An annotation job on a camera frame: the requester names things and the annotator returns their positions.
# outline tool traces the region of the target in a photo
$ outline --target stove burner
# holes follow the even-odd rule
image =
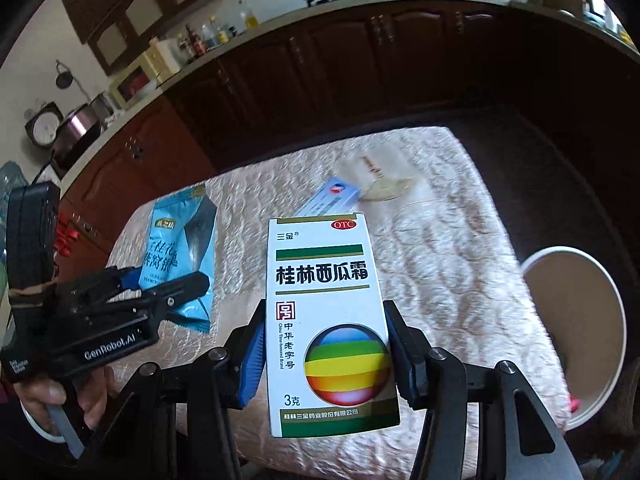
[[[321,4],[327,4],[329,2],[334,2],[334,1],[335,0],[307,0],[306,6],[311,7],[311,6],[321,5]]]

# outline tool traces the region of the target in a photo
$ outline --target white quilted tablecloth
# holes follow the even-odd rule
[[[463,362],[492,368],[501,359],[514,361],[563,428],[569,405],[560,363],[507,233],[473,162],[449,130],[437,127],[340,140],[208,180],[207,194],[218,206],[212,330],[203,335],[162,323],[158,344],[114,365],[118,384],[146,361],[180,365],[222,345],[233,327],[249,320],[264,294],[269,218],[296,211],[332,176],[337,160],[390,139],[424,175],[436,200],[361,205],[383,297],[395,300],[407,324],[422,329],[432,345]],[[152,207],[143,205],[130,218],[110,265],[142,263]],[[400,405],[402,422],[396,428],[271,438],[263,376],[255,399],[231,417],[239,452],[254,462],[312,476],[394,480],[408,478],[424,420],[424,412],[413,412],[402,399]],[[183,406],[178,426],[186,431]],[[470,405],[464,478],[475,474],[477,452],[478,407]]]

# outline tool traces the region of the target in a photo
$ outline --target round dial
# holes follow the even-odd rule
[[[33,141],[42,147],[49,146],[56,140],[56,130],[60,119],[53,112],[44,112],[33,123]]]

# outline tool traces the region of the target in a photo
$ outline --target hand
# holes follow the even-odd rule
[[[115,388],[115,376],[110,366],[91,372],[86,383],[78,390],[78,404],[84,411],[84,423],[92,430],[96,428],[107,406],[108,392]],[[46,376],[38,376],[23,383],[14,384],[22,405],[47,433],[59,435],[45,404],[65,403],[66,393],[60,383]]]

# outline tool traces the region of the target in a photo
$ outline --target white bowl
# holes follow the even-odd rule
[[[569,393],[580,399],[567,429],[584,424],[609,398],[626,348],[625,311],[616,284],[592,256],[549,247],[522,264],[538,315],[565,359]]]

